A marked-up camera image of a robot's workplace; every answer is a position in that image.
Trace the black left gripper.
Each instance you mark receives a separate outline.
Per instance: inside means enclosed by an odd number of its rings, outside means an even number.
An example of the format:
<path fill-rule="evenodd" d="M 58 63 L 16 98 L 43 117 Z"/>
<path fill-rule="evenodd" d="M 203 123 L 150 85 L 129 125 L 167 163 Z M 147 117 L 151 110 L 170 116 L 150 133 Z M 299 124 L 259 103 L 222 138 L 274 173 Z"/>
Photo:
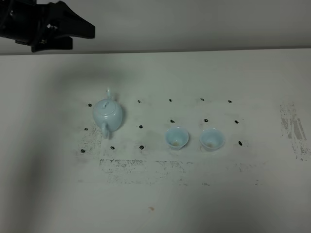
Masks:
<path fill-rule="evenodd" d="M 55 31 L 57 39 L 39 38 L 47 15 L 47 28 Z M 72 50 L 70 36 L 94 39 L 95 26 L 78 16 L 63 1 L 38 4 L 35 0 L 2 0 L 0 36 L 31 47 L 31 52 Z"/>

